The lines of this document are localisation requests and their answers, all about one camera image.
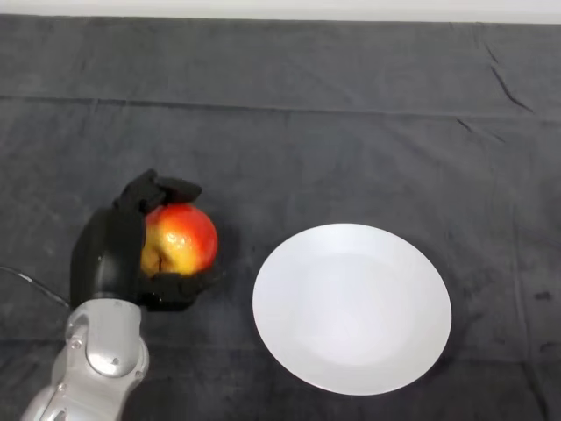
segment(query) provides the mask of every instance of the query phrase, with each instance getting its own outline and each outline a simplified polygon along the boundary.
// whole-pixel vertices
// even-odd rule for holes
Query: white plate
[[[366,225],[324,225],[274,250],[253,315],[271,354],[319,388],[376,395],[425,374],[451,328],[437,270],[407,241]]]

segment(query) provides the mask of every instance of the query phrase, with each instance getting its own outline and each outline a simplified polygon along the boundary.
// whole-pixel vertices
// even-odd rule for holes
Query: red apple
[[[142,270],[193,275],[208,268],[218,250],[217,229],[190,204],[160,206],[146,217]]]

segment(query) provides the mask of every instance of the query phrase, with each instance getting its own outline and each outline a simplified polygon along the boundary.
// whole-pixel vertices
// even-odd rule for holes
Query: robotic hand
[[[83,228],[72,252],[66,345],[51,384],[32,400],[23,421],[118,420],[146,375],[148,350],[140,337],[140,306],[185,310],[214,281],[140,270],[145,216],[160,205],[196,200],[201,188],[149,170],[126,186],[110,208]]]

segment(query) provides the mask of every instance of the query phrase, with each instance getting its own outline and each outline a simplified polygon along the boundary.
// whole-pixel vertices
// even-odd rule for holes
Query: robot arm
[[[140,306],[185,310],[213,282],[199,275],[146,278],[140,270],[145,215],[162,204],[194,201],[201,188],[149,170],[112,207],[98,210],[77,240],[70,269],[66,345],[51,384],[32,400],[23,421],[113,421],[148,369]]]

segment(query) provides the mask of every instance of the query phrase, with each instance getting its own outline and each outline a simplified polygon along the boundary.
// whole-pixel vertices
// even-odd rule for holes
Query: cable
[[[20,270],[15,269],[15,268],[10,268],[9,266],[2,266],[2,265],[0,265],[0,270],[3,270],[4,272],[8,272],[9,274],[15,275],[18,278],[23,279],[24,281],[27,281],[35,289],[37,289],[38,291],[43,293],[43,295],[46,296],[47,298],[52,299],[56,303],[66,307],[68,309],[70,308],[70,303],[67,300],[65,300],[64,298],[59,296],[57,293],[53,292],[51,289],[49,289],[42,282],[39,282],[38,280],[36,280],[34,278],[31,278],[29,275],[24,274]]]

